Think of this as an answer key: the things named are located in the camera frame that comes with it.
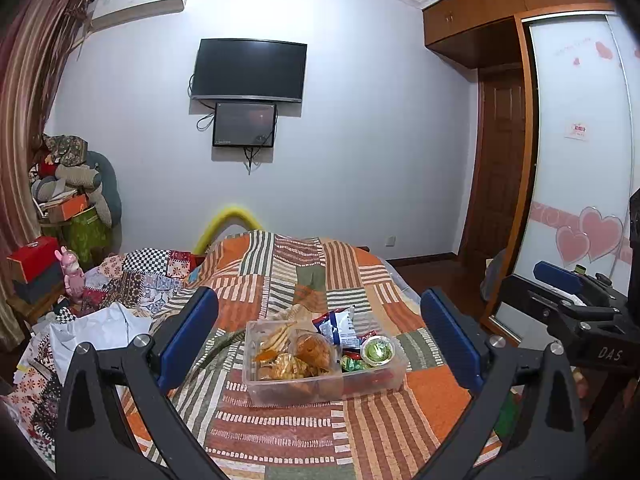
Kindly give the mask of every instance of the television screen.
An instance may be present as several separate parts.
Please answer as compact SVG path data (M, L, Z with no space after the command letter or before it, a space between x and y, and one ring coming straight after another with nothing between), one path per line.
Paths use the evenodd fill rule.
M276 107L263 103L216 104L214 146L273 147Z
M302 101L306 44L263 40L200 40L194 99Z

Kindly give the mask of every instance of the yellow arch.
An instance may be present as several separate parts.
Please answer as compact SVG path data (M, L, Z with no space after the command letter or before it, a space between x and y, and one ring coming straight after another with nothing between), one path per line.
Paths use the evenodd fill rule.
M226 222L230 218L241 219L242 221L244 221L247 227L249 227L249 229L262 229L260 222L258 222L255 217L246 209L237 205L225 207L222 211L220 211L213 217L211 222L209 222L209 225L198 240L198 243L193 248L193 254L204 254L207 251L207 247L209 247L209 244L213 240L217 230L224 222Z

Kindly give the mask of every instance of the pink rabbit toy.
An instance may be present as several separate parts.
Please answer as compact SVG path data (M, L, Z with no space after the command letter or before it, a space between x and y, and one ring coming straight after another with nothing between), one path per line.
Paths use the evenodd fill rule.
M65 291L75 301L82 299L84 293L84 272L78 263L78 256L73 251L67 251L66 247L60 247L54 253L60 262L62 272L65 275Z

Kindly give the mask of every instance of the bed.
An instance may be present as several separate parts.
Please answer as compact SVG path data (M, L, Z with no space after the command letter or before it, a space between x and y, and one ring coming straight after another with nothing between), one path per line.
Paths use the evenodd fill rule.
M199 286L216 292L217 321L186 380L168 396L229 477L280 478L314 468L321 479L408 479L470 400L419 315L418 295L373 254L336 240L296 240L256 230L226 238L201 265L192 266L191 255L180 251L144 249L108 258L87 273L78 314L119 301L137 316L152 317L153 332L180 312ZM306 406L252 407L241 380L244 326L294 304L313 312L351 305L371 312L409 359L402 389ZM63 310L56 321L73 316ZM3 400L38 455L54 469L61 386L48 336L32 339L21 362L16 390ZM143 454L162 463L128 391L121 402ZM478 463L499 448L492 434Z

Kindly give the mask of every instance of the clear plastic box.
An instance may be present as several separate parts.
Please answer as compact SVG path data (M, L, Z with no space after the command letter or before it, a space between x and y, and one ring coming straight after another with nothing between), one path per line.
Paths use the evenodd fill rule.
M305 379L258 381L254 357L258 353L260 341L283 324L286 322L269 320L249 321L246 324L242 382L246 384L247 392L255 406L314 404L349 399L384 390L399 390L402 386L408 360L402 347L394 338L391 338L396 350L394 358L384 366ZM363 335L370 330L386 335L370 312L356 313L353 324L358 335Z

